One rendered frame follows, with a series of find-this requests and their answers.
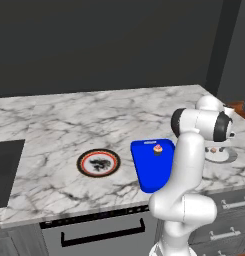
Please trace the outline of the black hob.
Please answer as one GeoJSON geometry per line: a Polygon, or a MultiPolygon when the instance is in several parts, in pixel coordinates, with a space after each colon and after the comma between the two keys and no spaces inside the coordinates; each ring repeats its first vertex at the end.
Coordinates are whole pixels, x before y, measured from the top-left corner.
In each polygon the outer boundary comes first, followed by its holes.
{"type": "Polygon", "coordinates": [[[0,142],[0,208],[8,205],[24,140],[0,142]]]}

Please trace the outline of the grey dishwasher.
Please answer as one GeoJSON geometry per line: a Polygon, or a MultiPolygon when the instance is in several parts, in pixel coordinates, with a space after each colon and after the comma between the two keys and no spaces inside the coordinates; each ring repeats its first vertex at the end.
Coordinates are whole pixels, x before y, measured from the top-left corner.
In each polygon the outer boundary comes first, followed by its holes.
{"type": "Polygon", "coordinates": [[[96,214],[82,215],[40,224],[49,256],[148,256],[154,245],[157,220],[148,206],[124,208],[96,214]],[[69,247],[61,246],[61,232],[65,239],[75,239],[138,227],[140,218],[145,232],[69,247]]]}

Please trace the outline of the grey cupboard door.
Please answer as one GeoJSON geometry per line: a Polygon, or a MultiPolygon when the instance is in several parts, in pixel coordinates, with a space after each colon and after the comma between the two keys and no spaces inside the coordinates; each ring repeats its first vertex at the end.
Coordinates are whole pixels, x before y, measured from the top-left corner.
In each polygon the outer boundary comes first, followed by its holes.
{"type": "Polygon", "coordinates": [[[0,229],[0,256],[49,256],[40,225],[0,229]]]}

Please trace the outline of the blue tray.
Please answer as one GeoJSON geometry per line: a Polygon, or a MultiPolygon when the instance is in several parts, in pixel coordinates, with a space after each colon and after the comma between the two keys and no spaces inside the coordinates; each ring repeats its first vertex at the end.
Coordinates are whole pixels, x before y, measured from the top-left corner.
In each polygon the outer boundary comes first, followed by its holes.
{"type": "Polygon", "coordinates": [[[145,193],[154,193],[169,180],[175,145],[170,139],[136,140],[130,145],[131,155],[140,188],[145,193]],[[163,148],[159,156],[154,154],[155,145],[163,148]]]}

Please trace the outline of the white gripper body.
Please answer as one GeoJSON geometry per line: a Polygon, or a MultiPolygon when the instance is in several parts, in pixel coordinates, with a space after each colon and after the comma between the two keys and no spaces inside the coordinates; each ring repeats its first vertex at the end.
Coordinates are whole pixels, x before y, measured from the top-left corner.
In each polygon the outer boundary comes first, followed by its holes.
{"type": "Polygon", "coordinates": [[[228,140],[224,142],[214,142],[214,141],[207,141],[205,140],[205,148],[221,148],[221,147],[228,147],[228,140]]]}

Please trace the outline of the grey white plate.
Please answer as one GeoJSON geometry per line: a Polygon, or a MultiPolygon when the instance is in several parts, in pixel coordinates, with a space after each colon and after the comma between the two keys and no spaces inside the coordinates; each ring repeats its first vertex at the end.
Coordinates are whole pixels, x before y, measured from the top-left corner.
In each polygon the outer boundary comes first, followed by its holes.
{"type": "Polygon", "coordinates": [[[212,153],[210,150],[211,148],[205,148],[205,159],[209,162],[213,163],[231,163],[234,162],[238,154],[237,152],[230,147],[221,147],[215,148],[216,152],[212,153]]]}

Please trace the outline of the black red patterned plate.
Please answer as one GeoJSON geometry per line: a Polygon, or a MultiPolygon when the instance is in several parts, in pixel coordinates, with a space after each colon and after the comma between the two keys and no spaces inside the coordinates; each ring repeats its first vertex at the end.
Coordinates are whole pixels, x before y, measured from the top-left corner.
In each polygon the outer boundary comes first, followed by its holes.
{"type": "Polygon", "coordinates": [[[91,149],[81,154],[76,162],[79,172],[91,178],[103,178],[115,173],[121,165],[117,153],[108,149],[91,149]]]}

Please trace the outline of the grey drawer front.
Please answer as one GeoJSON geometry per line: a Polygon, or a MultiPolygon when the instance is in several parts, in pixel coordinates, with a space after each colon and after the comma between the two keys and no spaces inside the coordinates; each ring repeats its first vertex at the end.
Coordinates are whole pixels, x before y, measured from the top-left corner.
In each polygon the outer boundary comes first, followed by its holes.
{"type": "Polygon", "coordinates": [[[245,233],[245,207],[224,210],[221,205],[221,201],[224,199],[229,204],[243,201],[244,197],[245,189],[212,194],[211,198],[215,201],[218,210],[216,222],[245,233]]]}
{"type": "Polygon", "coordinates": [[[245,233],[211,241],[209,232],[222,234],[229,232],[230,227],[214,222],[194,231],[189,239],[189,244],[198,256],[237,256],[245,253],[245,233]]]}

